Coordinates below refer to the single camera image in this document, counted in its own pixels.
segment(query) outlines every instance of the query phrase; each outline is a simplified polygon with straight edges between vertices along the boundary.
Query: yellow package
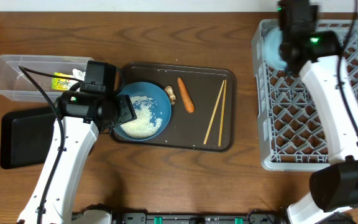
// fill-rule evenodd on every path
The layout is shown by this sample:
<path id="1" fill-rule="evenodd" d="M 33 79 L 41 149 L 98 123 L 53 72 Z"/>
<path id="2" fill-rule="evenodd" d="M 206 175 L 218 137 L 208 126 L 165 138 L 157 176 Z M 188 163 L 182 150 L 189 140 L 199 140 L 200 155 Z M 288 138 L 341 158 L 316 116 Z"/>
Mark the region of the yellow package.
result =
<path id="1" fill-rule="evenodd" d="M 61 77 L 70 77 L 74 78 L 73 75 L 66 75 L 63 73 L 55 72 L 54 75 L 61 76 Z M 72 85 L 74 85 L 77 81 L 74 80 L 67 80 L 64 78 L 52 78 L 52 89 L 53 90 L 69 90 Z"/>

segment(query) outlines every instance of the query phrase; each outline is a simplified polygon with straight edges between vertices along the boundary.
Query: green light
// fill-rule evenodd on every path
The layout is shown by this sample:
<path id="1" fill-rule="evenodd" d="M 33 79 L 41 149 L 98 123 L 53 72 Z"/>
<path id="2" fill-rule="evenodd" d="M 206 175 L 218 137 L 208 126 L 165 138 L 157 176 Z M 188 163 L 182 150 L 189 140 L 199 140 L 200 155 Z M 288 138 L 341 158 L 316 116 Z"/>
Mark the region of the green light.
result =
<path id="1" fill-rule="evenodd" d="M 312 41 L 313 43 L 317 43 L 320 40 L 320 38 L 316 38 L 316 37 L 312 37 L 310 39 L 310 41 Z"/>

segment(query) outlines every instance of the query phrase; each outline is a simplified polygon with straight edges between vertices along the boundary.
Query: dish rack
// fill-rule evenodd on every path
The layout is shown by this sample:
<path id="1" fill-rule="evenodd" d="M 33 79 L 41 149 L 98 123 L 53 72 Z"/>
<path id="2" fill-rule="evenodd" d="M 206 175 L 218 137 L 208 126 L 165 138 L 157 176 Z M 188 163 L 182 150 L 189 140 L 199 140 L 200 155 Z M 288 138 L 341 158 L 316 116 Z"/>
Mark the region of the dish rack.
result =
<path id="1" fill-rule="evenodd" d="M 320 20 L 318 31 L 333 30 L 343 44 L 351 21 Z M 313 100 L 298 77 L 274 70 L 264 60 L 264 37 L 278 20 L 262 20 L 252 39 L 252 61 L 257 80 L 260 160 L 266 170 L 317 171 L 328 164 L 323 127 Z M 358 21 L 344 57 L 358 102 Z"/>

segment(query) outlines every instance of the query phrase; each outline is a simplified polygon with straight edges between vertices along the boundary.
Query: white grains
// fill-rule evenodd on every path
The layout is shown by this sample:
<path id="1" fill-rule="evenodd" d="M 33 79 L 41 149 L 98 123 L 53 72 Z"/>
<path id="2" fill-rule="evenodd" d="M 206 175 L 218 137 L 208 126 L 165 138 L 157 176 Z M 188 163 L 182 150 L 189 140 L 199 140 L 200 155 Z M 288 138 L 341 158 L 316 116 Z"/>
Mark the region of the white grains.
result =
<path id="1" fill-rule="evenodd" d="M 155 134 L 161 127 L 162 119 L 157 118 L 154 123 L 151 122 L 151 119 L 153 118 L 151 107 L 156 104 L 153 98 L 148 98 L 147 96 L 133 96 L 131 97 L 131 102 L 134 105 L 134 108 L 140 108 L 135 109 L 137 119 L 122 124 L 122 129 L 133 138 L 146 138 Z"/>

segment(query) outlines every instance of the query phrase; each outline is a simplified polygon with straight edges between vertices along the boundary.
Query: wooden table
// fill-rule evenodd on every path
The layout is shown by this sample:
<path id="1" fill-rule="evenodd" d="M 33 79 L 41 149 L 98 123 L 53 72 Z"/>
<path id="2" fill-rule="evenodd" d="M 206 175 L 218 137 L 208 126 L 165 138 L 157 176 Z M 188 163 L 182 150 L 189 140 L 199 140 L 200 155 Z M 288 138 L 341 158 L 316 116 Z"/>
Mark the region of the wooden table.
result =
<path id="1" fill-rule="evenodd" d="M 348 19 L 348 14 L 325 18 Z M 0 12 L 0 55 L 72 55 L 117 66 L 147 61 L 228 68 L 237 77 L 236 141 L 222 153 L 136 146 L 100 135 L 86 161 L 75 210 L 92 203 L 149 212 L 247 213 L 278 210 L 308 190 L 310 173 L 260 165 L 251 39 L 273 13 Z M 9 111 L 45 106 L 0 95 Z M 0 223 L 15 223 L 42 165 L 0 168 Z M 358 209 L 352 215 L 358 222 Z"/>

